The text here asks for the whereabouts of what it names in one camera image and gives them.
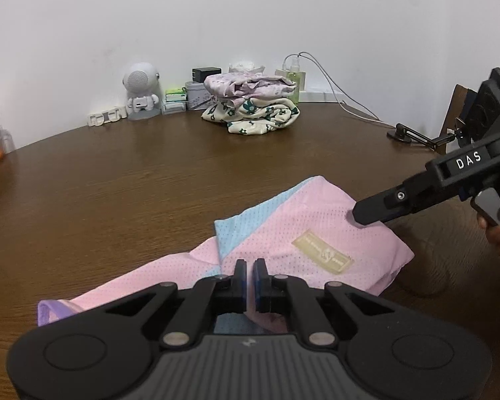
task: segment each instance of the white robot toy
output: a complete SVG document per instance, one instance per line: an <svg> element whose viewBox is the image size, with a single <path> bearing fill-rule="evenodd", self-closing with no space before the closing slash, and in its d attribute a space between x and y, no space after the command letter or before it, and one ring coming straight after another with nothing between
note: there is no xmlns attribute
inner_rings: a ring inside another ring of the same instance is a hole
<svg viewBox="0 0 500 400"><path fill-rule="evenodd" d="M136 63L128 69L122 79L128 91L128 119L148 119L161 112L156 95L159 92L158 80L159 72L150 63Z"/></svg>

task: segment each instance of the gold label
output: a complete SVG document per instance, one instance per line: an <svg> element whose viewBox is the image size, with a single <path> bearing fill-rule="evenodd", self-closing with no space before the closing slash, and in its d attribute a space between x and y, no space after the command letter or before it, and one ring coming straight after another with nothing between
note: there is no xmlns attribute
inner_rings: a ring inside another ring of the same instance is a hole
<svg viewBox="0 0 500 400"><path fill-rule="evenodd" d="M331 274L340 274L353 263L351 258L329 246L311 230L297 237L293 245Z"/></svg>

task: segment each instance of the wooden table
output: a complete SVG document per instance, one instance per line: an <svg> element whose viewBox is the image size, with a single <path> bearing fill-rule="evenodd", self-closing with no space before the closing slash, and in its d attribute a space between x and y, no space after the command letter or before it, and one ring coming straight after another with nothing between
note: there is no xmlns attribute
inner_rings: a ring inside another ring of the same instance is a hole
<svg viewBox="0 0 500 400"><path fill-rule="evenodd" d="M265 136L232 135L198 113L83 127L0 164L0 400L16 398L9 345L44 298L73 298L162 255L187 251L232 216L308 176L356 199L400 183L433 157L332 104ZM500 399L500 261L466 203L391 224L416 257L385 295L459 323L491 347L484 399Z"/></svg>

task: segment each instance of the purple trim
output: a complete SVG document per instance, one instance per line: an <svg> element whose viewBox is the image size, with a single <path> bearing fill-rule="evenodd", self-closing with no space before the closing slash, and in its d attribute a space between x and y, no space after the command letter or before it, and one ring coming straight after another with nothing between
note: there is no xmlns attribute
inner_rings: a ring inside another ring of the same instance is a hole
<svg viewBox="0 0 500 400"><path fill-rule="evenodd" d="M67 307L64 303L44 299L37 304L37 325L43 326L50 322L50 312L55 314L58 319L64 319L65 317L73 316L76 312Z"/></svg>

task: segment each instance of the folded garment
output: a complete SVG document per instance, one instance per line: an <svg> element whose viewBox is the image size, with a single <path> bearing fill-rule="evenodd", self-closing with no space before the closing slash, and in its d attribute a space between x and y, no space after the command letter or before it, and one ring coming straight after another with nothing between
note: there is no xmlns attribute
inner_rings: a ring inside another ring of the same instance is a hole
<svg viewBox="0 0 500 400"><path fill-rule="evenodd" d="M213 95L229 101L232 108L239 108L251 97L270 100L289 97L296 83L277 75L262 73L230 72L210 75L204 86Z"/></svg>
<svg viewBox="0 0 500 400"><path fill-rule="evenodd" d="M236 108L231 102L218 100L202 113L202 118L227 124L232 134L261 135L291 125L299 114L287 98L265 101L252 97Z"/></svg>
<svg viewBox="0 0 500 400"><path fill-rule="evenodd" d="M251 267L256 259L264 258L271 275L301 277L310 287L322 288L336 280L380 294L413 253L382 223L368 227L353 223L350 211L354 204L323 177L309 178L237 216L215 221L216 237L189 253L152 261L72 301L41 301L39 325L163 281L190 288L201 277L230 275L237 259L246 260ZM252 284L251 269L248 284ZM284 318L256 313L253 288L247 290L246 316L268 331L284 332ZM259 333L244 318L224 318L223 322L225 326L216 332Z"/></svg>

